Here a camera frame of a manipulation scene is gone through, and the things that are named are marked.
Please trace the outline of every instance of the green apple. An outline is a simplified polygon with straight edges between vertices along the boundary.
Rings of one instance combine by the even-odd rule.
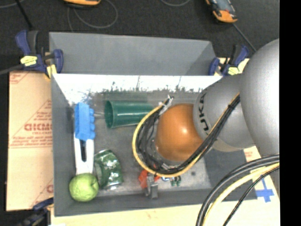
[[[71,197],[79,202],[94,199],[99,190],[96,176],[91,173],[81,173],[74,176],[69,183]]]

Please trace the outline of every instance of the yellow cable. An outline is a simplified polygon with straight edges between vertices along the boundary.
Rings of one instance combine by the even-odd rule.
[[[230,186],[228,186],[217,198],[216,200],[213,202],[213,204],[211,204],[211,206],[208,208],[207,213],[204,217],[204,222],[202,226],[205,226],[206,223],[208,222],[208,218],[212,213],[212,209],[219,203],[221,203],[233,190],[235,190],[237,187],[241,186],[242,184],[246,183],[247,181],[253,179],[254,177],[260,177],[260,175],[273,170],[274,168],[279,166],[279,162],[275,163],[271,166],[267,166],[264,168],[259,168],[255,171],[253,171],[252,173],[250,173],[249,175],[244,176],[243,178],[237,180],[236,182],[234,182],[233,184],[231,184]]]
[[[232,104],[232,102],[239,96],[239,93],[237,93],[234,98],[232,99],[232,101],[230,102],[230,104]],[[197,155],[184,169],[173,173],[173,174],[162,174],[162,173],[157,173],[156,171],[150,169],[147,165],[144,164],[144,162],[140,159],[140,157],[138,156],[138,153],[136,151],[136,138],[138,136],[138,132],[141,128],[141,126],[144,124],[144,122],[152,115],[154,114],[156,111],[158,111],[159,109],[161,109],[163,105],[159,105],[156,108],[154,108],[152,111],[150,111],[146,116],[144,116],[142,118],[142,120],[139,122],[139,124],[137,125],[135,131],[134,131],[134,135],[133,135],[133,140],[132,140],[132,149],[133,149],[133,154],[134,157],[136,158],[137,162],[140,164],[140,166],[142,166],[145,170],[147,170],[149,173],[157,175],[159,177],[165,177],[165,178],[173,178],[173,177],[177,177],[183,173],[185,173],[186,171],[188,171],[200,158],[200,156],[203,154],[204,151],[202,151],[199,155]],[[227,108],[223,111],[223,113],[221,114],[221,116],[219,117],[219,119],[217,120],[217,122],[214,124],[214,126],[211,128],[211,131],[213,131],[213,129],[216,127],[216,125],[218,124],[218,122],[221,120],[222,116],[225,114]]]

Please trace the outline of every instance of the white plastic piece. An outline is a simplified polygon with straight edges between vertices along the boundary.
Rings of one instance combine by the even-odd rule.
[[[94,140],[88,139],[86,141],[87,160],[83,161],[81,158],[80,140],[74,134],[74,152],[75,152],[75,167],[76,175],[81,173],[93,173],[94,163]]]

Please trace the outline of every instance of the crumpled green wrapper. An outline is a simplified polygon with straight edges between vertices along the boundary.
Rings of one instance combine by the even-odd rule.
[[[123,183],[120,162],[109,149],[94,155],[94,169],[101,189],[113,190]]]

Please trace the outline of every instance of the black floor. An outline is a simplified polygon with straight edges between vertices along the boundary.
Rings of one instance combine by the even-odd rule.
[[[237,28],[247,37],[248,44],[231,24],[214,21],[204,0],[191,0],[184,6],[171,7],[160,0],[109,0],[118,11],[116,22],[105,29],[94,29],[83,24],[70,10],[74,31],[103,34],[191,38],[209,40],[218,57],[230,56],[235,44],[245,44],[250,57],[265,44],[279,38],[280,0],[231,0],[238,15]],[[181,3],[186,0],[166,0]],[[20,50],[15,35],[28,24],[18,6],[5,7],[14,0],[0,0],[0,70],[18,64]],[[34,26],[39,30],[37,46],[48,49],[49,31],[69,31],[67,7],[61,0],[25,0],[22,6]],[[114,21],[115,10],[104,0],[98,8],[80,10],[78,14],[88,23],[105,26]],[[0,225],[10,226],[30,212],[5,212],[5,181],[8,144],[8,77],[0,76]]]

